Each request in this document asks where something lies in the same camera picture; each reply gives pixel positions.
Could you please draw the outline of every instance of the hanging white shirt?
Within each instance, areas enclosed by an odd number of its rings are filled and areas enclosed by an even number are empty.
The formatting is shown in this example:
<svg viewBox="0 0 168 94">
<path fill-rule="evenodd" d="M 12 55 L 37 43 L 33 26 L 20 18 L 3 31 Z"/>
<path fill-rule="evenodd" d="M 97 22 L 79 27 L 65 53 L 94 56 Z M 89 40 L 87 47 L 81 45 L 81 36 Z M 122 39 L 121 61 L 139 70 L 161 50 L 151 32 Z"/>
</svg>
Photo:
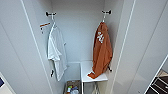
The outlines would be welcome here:
<svg viewBox="0 0 168 94">
<path fill-rule="evenodd" d="M 60 81 L 67 69 L 66 54 L 62 34 L 58 28 L 52 28 L 48 41 L 48 59 L 54 61 L 57 80 Z"/>
</svg>

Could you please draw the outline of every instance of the fabric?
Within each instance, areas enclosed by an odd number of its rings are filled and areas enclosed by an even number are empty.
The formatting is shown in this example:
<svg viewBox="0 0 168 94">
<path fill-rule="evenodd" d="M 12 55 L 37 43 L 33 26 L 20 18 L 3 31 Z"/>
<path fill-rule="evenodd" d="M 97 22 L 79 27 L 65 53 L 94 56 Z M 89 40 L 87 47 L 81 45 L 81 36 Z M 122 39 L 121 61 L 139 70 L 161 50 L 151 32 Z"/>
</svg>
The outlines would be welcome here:
<svg viewBox="0 0 168 94">
<path fill-rule="evenodd" d="M 112 48 L 108 35 L 108 28 L 101 22 L 97 28 L 93 46 L 93 67 L 89 77 L 95 79 L 106 71 L 112 59 Z"/>
<path fill-rule="evenodd" d="M 63 37 L 57 27 L 52 28 L 49 35 L 48 59 L 54 61 L 57 80 L 60 81 L 64 74 L 64 70 L 67 69 L 67 60 Z"/>
</svg>

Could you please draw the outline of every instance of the orange shirt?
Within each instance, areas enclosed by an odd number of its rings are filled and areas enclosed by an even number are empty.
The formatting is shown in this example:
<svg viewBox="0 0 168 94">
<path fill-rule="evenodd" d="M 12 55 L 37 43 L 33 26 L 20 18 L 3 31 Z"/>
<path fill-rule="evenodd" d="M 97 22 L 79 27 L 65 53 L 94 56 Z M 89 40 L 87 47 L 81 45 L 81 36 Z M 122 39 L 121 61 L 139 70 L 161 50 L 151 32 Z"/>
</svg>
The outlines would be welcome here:
<svg viewBox="0 0 168 94">
<path fill-rule="evenodd" d="M 95 79 L 104 73 L 112 59 L 112 48 L 108 35 L 107 25 L 101 22 L 97 28 L 93 46 L 93 72 L 88 74 Z"/>
</svg>

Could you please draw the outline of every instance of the closet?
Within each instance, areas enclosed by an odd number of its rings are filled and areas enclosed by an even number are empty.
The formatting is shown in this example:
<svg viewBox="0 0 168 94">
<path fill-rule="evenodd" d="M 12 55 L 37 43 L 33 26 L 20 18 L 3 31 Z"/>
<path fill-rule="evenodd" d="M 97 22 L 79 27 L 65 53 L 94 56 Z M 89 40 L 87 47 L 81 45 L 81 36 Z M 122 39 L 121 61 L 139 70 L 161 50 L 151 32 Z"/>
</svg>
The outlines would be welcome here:
<svg viewBox="0 0 168 94">
<path fill-rule="evenodd" d="M 0 72 L 16 94 L 62 94 L 69 80 L 84 82 L 84 94 L 94 90 L 95 81 L 100 94 L 144 94 L 168 54 L 167 2 L 1 0 Z M 84 79 L 85 69 L 91 70 L 102 11 L 110 10 L 104 22 L 113 49 L 112 72 L 107 69 L 99 80 Z M 60 81 L 54 63 L 47 58 L 53 21 L 46 12 L 56 13 L 55 23 L 65 41 L 68 68 Z"/>
</svg>

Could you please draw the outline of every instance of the white shelf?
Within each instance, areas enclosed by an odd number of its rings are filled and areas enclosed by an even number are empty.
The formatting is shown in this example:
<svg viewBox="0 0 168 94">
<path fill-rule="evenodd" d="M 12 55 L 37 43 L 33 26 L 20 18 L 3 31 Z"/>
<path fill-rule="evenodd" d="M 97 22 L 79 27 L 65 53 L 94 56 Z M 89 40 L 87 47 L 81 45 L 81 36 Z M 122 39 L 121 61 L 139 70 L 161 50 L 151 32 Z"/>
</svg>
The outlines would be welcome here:
<svg viewBox="0 0 168 94">
<path fill-rule="evenodd" d="M 81 79 L 82 79 L 82 82 L 95 82 L 95 81 L 106 81 L 106 80 L 108 80 L 105 73 L 101 74 L 100 76 L 98 76 L 95 79 L 92 79 L 89 76 L 87 76 L 89 73 L 92 72 L 92 66 L 93 66 L 92 61 L 82 61 L 81 62 Z"/>
</svg>

